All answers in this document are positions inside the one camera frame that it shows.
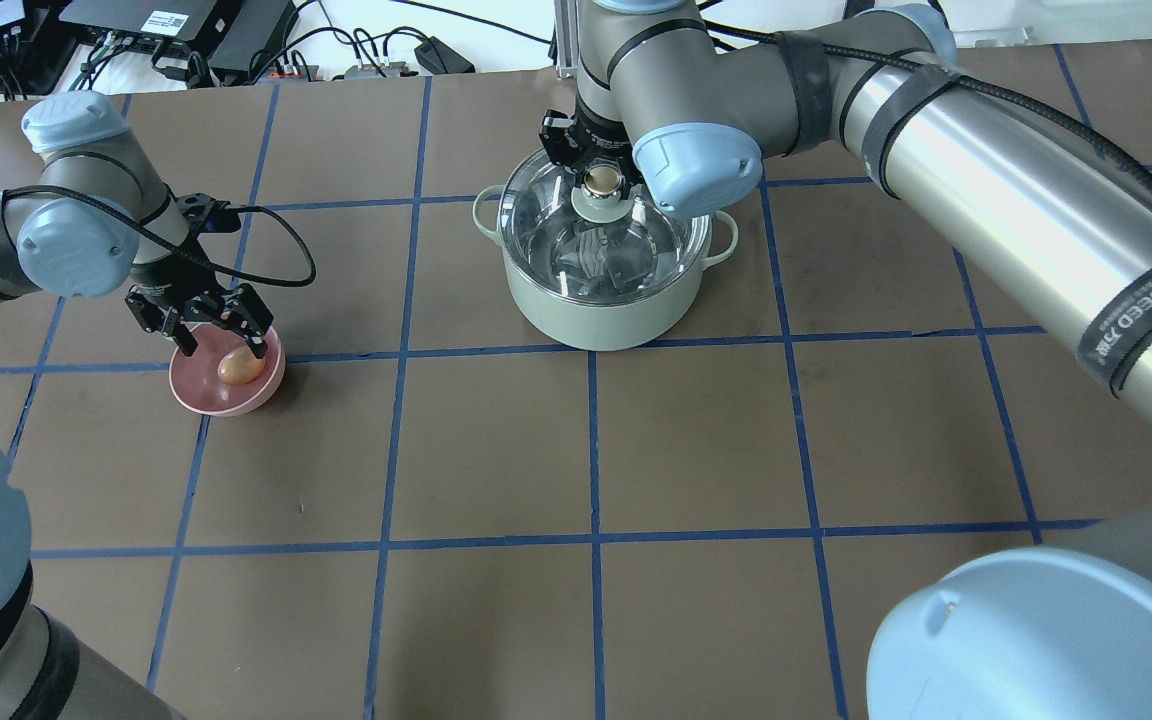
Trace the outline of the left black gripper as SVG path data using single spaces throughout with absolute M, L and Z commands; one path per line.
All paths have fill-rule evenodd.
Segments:
M 268 334 L 274 314 L 251 285 L 225 291 L 211 270 L 177 255 L 134 264 L 126 305 L 147 334 L 161 334 L 192 357 L 198 342 L 185 323 L 207 323 L 242 338 L 257 359 L 268 355 Z

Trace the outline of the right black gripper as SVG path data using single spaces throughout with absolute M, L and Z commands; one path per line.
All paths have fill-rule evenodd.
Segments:
M 545 170 L 573 183 L 591 200 L 647 199 L 626 127 L 591 111 L 545 111 L 538 129 Z

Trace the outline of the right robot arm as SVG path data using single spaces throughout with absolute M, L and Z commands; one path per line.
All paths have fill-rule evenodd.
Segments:
M 978 281 L 1152 429 L 1152 172 L 1076 118 L 969 76 L 932 6 L 867 9 L 809 32 L 719 51 L 694 1 L 577 1 L 576 109 L 544 120 L 550 160 L 611 168 L 613 192 L 664 215 L 714 220 L 774 199 L 765 160 L 833 142 L 861 162 L 890 233 L 819 191 L 814 238 L 870 252 L 861 278 L 909 243 L 946 242 L 945 279 L 967 304 L 995 411 L 991 435 L 946 427 L 970 471 L 1002 471 L 1029 546 L 961 564 L 899 602 L 867 657 L 872 719 L 1152 719 L 1152 505 L 1066 539 L 1044 532 L 1032 473 L 979 314 Z

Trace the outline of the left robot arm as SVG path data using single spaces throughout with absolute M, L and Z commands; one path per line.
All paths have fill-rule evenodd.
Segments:
M 24 111 L 20 132 L 40 170 L 0 190 L 0 306 L 124 291 L 134 323 L 169 338 L 179 356 L 200 353 L 205 331 L 266 353 L 268 306 L 200 247 L 202 233 L 236 228 L 236 209 L 174 194 L 100 92 L 46 97 Z M 179 719 L 36 602 L 31 514 L 10 473 L 0 446 L 0 719 Z

